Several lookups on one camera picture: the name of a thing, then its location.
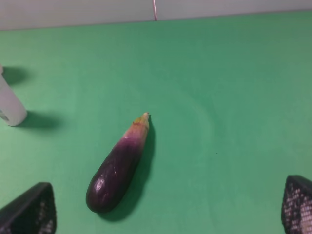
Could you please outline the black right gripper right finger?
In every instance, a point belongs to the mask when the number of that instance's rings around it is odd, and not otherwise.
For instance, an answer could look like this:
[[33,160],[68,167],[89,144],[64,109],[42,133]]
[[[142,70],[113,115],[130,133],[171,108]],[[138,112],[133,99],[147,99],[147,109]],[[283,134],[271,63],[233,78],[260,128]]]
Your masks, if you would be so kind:
[[312,182],[301,175],[287,176],[281,221],[287,234],[312,232]]

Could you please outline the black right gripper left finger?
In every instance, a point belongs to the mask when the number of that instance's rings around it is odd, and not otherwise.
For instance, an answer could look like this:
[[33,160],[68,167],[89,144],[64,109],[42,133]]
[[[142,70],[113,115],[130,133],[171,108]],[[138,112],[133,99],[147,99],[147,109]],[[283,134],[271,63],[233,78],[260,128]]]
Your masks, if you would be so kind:
[[52,184],[39,182],[0,210],[2,234],[54,234],[57,211]]

